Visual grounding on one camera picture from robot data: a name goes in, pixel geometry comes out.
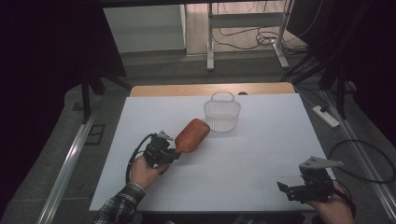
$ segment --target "white basket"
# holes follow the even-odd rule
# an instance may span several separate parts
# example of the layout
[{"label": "white basket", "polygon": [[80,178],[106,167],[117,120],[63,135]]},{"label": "white basket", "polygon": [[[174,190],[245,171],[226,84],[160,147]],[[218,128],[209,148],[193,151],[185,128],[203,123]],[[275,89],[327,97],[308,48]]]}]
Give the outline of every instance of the white basket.
[{"label": "white basket", "polygon": [[236,127],[241,105],[231,100],[215,100],[217,94],[233,94],[229,91],[216,91],[210,101],[205,103],[205,122],[209,125],[210,130],[216,133],[227,133]]}]

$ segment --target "plaid sleeve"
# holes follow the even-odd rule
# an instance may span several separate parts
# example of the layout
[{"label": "plaid sleeve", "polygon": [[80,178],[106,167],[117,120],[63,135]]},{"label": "plaid sleeve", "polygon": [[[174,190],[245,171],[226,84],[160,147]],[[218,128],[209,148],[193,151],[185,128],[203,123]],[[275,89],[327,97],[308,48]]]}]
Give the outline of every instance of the plaid sleeve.
[{"label": "plaid sleeve", "polygon": [[137,205],[145,196],[145,190],[136,183],[128,183],[116,196],[109,199],[93,219],[96,224],[123,221],[134,214]]}]

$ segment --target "human hand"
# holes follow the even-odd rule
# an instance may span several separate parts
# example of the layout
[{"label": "human hand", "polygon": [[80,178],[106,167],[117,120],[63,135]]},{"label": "human hand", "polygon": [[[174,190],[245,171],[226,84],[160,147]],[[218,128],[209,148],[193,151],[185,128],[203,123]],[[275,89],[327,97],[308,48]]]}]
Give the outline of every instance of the human hand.
[{"label": "human hand", "polygon": [[[334,187],[343,192],[341,187],[334,183]],[[339,196],[333,194],[325,203],[310,201],[306,202],[317,210],[320,218],[326,224],[353,224],[352,212],[347,203]]]},{"label": "human hand", "polygon": [[131,173],[129,173],[129,181],[140,185],[144,189],[148,189],[157,179],[158,175],[163,174],[170,164],[162,164],[156,168],[152,168],[146,162],[143,156],[134,160]]}]

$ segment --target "white table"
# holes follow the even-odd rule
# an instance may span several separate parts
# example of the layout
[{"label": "white table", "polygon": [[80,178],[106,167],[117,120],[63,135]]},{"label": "white table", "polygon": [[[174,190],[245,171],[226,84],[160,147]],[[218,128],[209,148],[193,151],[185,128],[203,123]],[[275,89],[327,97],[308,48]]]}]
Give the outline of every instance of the white table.
[{"label": "white table", "polygon": [[[209,99],[210,96],[127,98],[90,210],[98,210],[123,188],[126,164],[146,135],[165,130],[176,137],[190,120],[205,118],[204,103]],[[312,209],[289,202],[276,184],[279,181],[289,186],[302,185],[299,163],[311,156],[325,158],[300,96],[236,95],[235,100],[242,106],[236,129],[210,133],[193,153],[182,154],[147,190],[139,211]]]}]

